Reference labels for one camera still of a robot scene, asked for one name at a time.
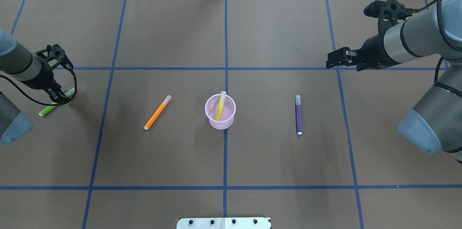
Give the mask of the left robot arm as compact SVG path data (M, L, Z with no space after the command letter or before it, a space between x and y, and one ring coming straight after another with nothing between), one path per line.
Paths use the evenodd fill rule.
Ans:
M62 66L74 79L74 87L65 94L54 78L53 71ZM65 51L58 45L48 45L43 50L31 53L16 38L4 30L0 31L1 78L8 81L23 96L46 107L57 107L71 102L78 92L74 65ZM18 82L30 89L48 94L51 104L45 104L26 94ZM1 93L1 144L9 146L33 129L33 122L4 93Z

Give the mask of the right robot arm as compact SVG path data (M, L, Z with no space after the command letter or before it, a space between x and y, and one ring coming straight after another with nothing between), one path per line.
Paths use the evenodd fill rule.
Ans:
M377 20L377 33L358 49L328 53L326 68L378 71L437 59L431 87L397 131L425 153L444 152L461 164L461 0L432 0L421 8L376 0L363 13Z

